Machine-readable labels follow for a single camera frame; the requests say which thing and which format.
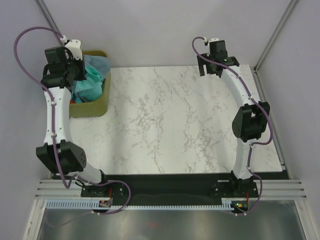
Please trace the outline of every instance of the crumpled fabric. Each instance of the crumpled fabric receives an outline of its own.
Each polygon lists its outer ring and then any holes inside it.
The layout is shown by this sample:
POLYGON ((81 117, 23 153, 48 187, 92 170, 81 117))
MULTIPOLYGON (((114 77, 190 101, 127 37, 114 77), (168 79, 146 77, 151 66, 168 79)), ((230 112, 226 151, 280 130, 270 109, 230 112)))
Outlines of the crumpled fabric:
POLYGON ((72 87, 75 103, 93 102, 101 96, 110 61, 103 56, 84 55, 84 67, 86 80, 76 81, 72 87))

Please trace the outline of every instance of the metal floor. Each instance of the metal floor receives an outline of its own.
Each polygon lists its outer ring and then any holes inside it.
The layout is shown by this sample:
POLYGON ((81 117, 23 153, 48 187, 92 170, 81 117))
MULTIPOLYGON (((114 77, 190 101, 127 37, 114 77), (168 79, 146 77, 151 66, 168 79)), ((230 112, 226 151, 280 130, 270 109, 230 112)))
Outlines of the metal floor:
MULTIPOLYGON (((51 224, 88 210, 46 210, 51 224)), ((66 226, 42 223, 39 240, 305 240, 293 201, 261 201, 247 216, 212 210, 125 210, 66 226)))

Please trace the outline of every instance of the white cable clip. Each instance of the white cable clip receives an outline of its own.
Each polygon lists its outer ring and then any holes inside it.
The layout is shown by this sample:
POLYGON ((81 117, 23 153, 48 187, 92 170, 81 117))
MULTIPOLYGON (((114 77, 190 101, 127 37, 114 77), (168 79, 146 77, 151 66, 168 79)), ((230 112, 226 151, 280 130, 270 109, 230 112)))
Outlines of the white cable clip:
POLYGON ((63 42, 64 44, 66 44, 68 42, 68 38, 66 37, 66 35, 63 35, 63 37, 60 37, 61 42, 63 42))

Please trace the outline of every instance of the wire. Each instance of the wire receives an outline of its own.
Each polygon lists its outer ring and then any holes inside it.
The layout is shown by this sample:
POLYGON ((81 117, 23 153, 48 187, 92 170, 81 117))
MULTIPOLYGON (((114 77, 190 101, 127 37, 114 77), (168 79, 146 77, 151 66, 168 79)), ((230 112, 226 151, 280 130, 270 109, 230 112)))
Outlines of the wire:
POLYGON ((224 65, 224 64, 222 64, 222 63, 220 63, 220 62, 211 61, 211 60, 205 58, 204 56, 201 56, 201 54, 200 54, 200 53, 197 51, 197 49, 195 48, 195 41, 196 41, 197 39, 201 39, 201 40, 204 41, 205 38, 202 37, 202 36, 197 36, 197 37, 195 37, 195 38, 192 40, 192 48, 193 48, 193 51, 196 53, 196 55, 197 55, 199 58, 205 60, 205 61, 208 62, 208 63, 211 63, 211 64, 214 64, 214 65, 223 67, 224 69, 227 69, 227 70, 229 70, 230 72, 232 72, 232 73, 236 76, 236 78, 239 79, 240 82, 242 83, 242 85, 243 85, 245 91, 247 92, 248 96, 250 97, 251 101, 261 110, 261 112, 263 113, 263 115, 265 116, 265 118, 266 118, 266 120, 267 120, 269 129, 270 129, 270 137, 269 137, 268 141, 266 141, 266 142, 255 141, 255 142, 251 143, 251 145, 250 145, 249 154, 248 154, 248 161, 247 161, 247 168, 248 168, 248 171, 249 171, 254 177, 256 177, 256 178, 260 181, 260 191, 259 191, 259 195, 258 195, 258 198, 257 198, 256 202, 253 204, 252 208, 250 208, 250 209, 246 212, 246 213, 249 213, 249 212, 251 212, 251 211, 257 206, 258 202, 260 201, 260 198, 261 198, 261 196, 262 196, 262 189, 263 189, 263 181, 262 181, 262 178, 261 178, 259 175, 255 174, 255 173, 251 170, 251 167, 250 167, 253 146, 254 146, 254 145, 268 145, 269 143, 271 143, 271 141, 272 141, 272 139, 273 139, 273 137, 274 137, 273 124, 272 124, 271 119, 270 119, 269 115, 267 114, 267 112, 264 110, 264 108, 263 108, 262 106, 259 105, 258 102, 256 102, 256 101, 254 100, 254 98, 252 97, 252 94, 251 94, 248 86, 246 85, 245 81, 242 79, 242 77, 241 77, 235 70, 233 70, 231 67, 229 67, 229 66, 227 66, 227 65, 224 65))
POLYGON ((245 200, 245 203, 247 203, 249 201, 249 193, 246 192, 246 200, 245 200))

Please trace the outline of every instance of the teal cloth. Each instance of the teal cloth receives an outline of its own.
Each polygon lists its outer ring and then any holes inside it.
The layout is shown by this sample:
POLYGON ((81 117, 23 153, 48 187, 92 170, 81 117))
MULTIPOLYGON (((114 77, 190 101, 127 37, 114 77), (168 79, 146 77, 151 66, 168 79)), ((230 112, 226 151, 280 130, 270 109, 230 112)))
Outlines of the teal cloth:
POLYGON ((93 102, 97 100, 102 94, 103 76, 90 65, 85 66, 86 80, 77 81, 73 89, 75 93, 74 101, 76 103, 93 102))

